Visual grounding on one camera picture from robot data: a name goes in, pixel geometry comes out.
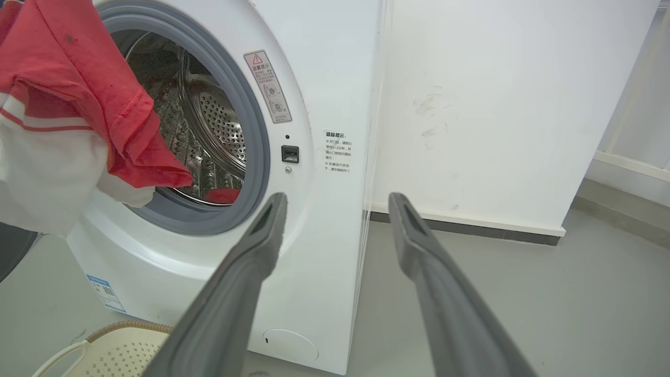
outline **warning label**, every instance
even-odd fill
[[[272,122],[284,123],[293,120],[284,93],[265,51],[250,52],[245,55],[245,60],[261,89],[265,104],[272,115]]]
[[[123,305],[119,301],[119,298],[116,296],[112,290],[112,287],[107,281],[95,278],[91,275],[86,276],[88,277],[90,284],[93,286],[93,289],[95,289],[95,293],[97,293],[98,297],[100,297],[100,301],[102,301],[106,307],[123,313],[126,312],[123,308]]]
[[[325,131],[324,168],[329,172],[349,173],[351,171],[352,143],[342,132]]]

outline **laundry basket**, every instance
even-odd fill
[[[139,377],[172,327],[122,321],[58,352],[33,377]]]

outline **white washing machine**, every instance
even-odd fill
[[[272,193],[284,192],[284,241],[261,289],[249,349],[345,374],[390,5],[94,3],[155,99],[168,146],[194,174],[193,186],[159,188],[139,209],[93,194],[68,244],[103,304],[176,324],[256,210]],[[180,87],[176,81],[184,75]],[[154,82],[158,76],[162,81]],[[218,89],[194,89],[194,77]],[[204,129],[184,130],[179,101],[195,92],[200,114],[207,118],[213,110],[214,117],[204,119]],[[224,98],[208,110],[208,94]],[[217,155],[221,147],[225,158]],[[212,199],[204,192],[212,187],[237,198]]]

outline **gray floor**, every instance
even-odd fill
[[[438,232],[540,376],[670,375],[670,251],[581,213],[557,247]],[[65,243],[44,237],[0,284],[0,376],[125,318],[105,309]],[[244,376],[334,376],[248,353]],[[433,376],[389,225],[372,223],[348,376]]]

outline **blue and white sticker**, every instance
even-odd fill
[[[100,297],[100,301],[102,301],[106,307],[120,311],[122,313],[126,312],[123,308],[123,305],[121,304],[121,301],[119,301],[119,298],[116,296],[112,286],[109,285],[108,282],[104,281],[103,279],[95,278],[91,275],[86,276],[88,277],[90,284],[93,286],[93,289],[95,289],[95,293],[97,293],[98,297]]]

